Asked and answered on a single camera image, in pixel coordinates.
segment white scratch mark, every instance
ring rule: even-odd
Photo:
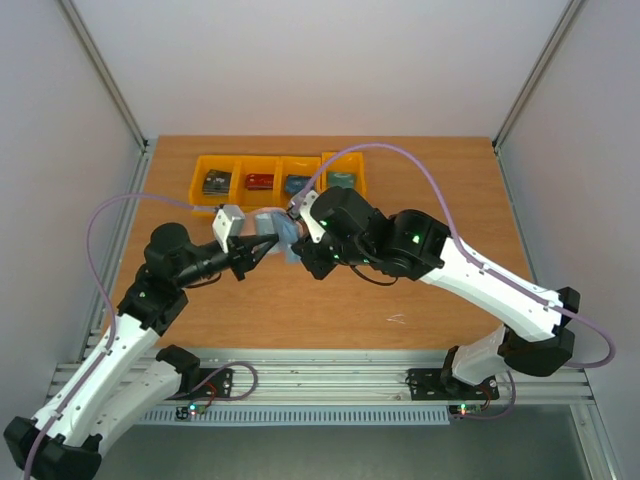
[[[395,315],[392,315],[389,318],[387,318],[387,322],[395,322],[395,323],[401,323],[402,325],[406,325],[402,317],[404,317],[404,313],[396,313]]]

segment red package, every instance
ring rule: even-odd
[[[273,190],[273,175],[270,173],[250,173],[244,181],[247,190]]]

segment vent grille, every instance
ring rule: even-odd
[[[448,425],[446,407],[217,406],[180,420],[175,407],[147,412],[139,425],[260,427],[292,425]]]

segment brown work surface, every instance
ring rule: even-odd
[[[438,181],[465,241],[528,277],[500,170],[486,138],[161,137],[145,191],[186,202],[196,159],[202,154],[319,155],[373,140],[400,145],[421,159]],[[387,215],[413,208],[444,221],[427,180],[411,162],[385,150],[364,154],[372,205]],[[212,240],[210,220],[157,201],[141,201],[114,298],[122,298],[143,263],[149,235],[165,222],[184,224],[196,244]],[[473,342],[499,324],[437,287],[404,279],[393,287],[378,287],[340,267],[317,281],[302,265],[286,265],[282,255],[267,257],[242,282],[226,273],[217,284],[188,291],[188,296],[189,305],[160,345],[446,349]]]

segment wooden tabletop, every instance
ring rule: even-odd
[[[491,143],[486,138],[432,137],[160,137],[145,191],[187,201],[202,154],[319,155],[367,141],[402,146],[433,172],[460,234],[493,261],[528,278],[528,270]],[[406,208],[444,221],[436,198],[408,160],[367,150],[368,200],[386,215]],[[143,263],[155,227],[184,224],[194,243],[213,238],[210,221],[143,200],[114,292],[117,303]],[[317,281],[300,265],[273,255],[246,280],[232,274],[188,291],[189,305],[160,340],[183,347],[447,349],[473,342],[499,322],[465,300],[421,282],[401,279],[378,287],[347,268]]]

